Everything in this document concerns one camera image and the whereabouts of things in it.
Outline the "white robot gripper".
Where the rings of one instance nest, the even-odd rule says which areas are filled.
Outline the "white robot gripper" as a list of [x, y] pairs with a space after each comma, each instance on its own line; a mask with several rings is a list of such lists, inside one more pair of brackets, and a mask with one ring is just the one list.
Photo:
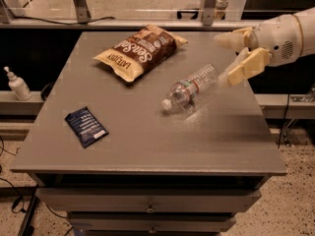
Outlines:
[[294, 62], [302, 47], [300, 24], [293, 15], [266, 20], [256, 28], [219, 33], [214, 42], [222, 48], [239, 52], [219, 75], [221, 88], [230, 88], [251, 79], [263, 73], [268, 65], [277, 67]]

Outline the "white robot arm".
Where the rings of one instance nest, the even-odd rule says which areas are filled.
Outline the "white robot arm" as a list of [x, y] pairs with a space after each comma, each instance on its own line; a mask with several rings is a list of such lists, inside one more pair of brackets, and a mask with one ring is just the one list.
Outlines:
[[237, 53], [219, 75], [221, 88], [230, 88], [265, 71], [315, 53], [315, 8], [281, 15], [252, 28], [214, 37], [215, 43]]

